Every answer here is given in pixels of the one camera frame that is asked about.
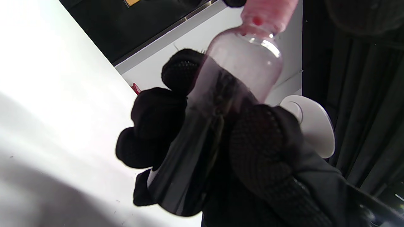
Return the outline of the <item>person's right hand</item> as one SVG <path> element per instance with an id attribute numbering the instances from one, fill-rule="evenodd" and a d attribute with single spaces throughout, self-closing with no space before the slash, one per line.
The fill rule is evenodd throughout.
<path id="1" fill-rule="evenodd" d="M 204 55 L 175 53 L 163 66 L 167 89 L 142 91 L 124 129 L 116 156 L 146 169 L 136 178 L 134 205 L 155 202 L 147 189 L 150 167 L 157 167 L 178 134 L 186 95 Z M 256 105 L 241 115 L 225 151 L 225 172 L 202 210 L 202 227 L 368 227 L 341 173 L 304 142 L 297 119 L 280 107 Z"/>

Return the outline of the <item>person's left hand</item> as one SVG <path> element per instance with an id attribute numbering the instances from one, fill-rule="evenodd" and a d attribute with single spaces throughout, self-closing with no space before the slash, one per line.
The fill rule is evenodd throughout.
<path id="1" fill-rule="evenodd" d="M 297 0 L 226 0 L 229 7 L 243 6 L 244 25 L 279 34 L 297 7 Z M 333 22 L 340 29 L 358 35 L 377 35 L 403 24 L 402 0 L 326 0 Z"/>

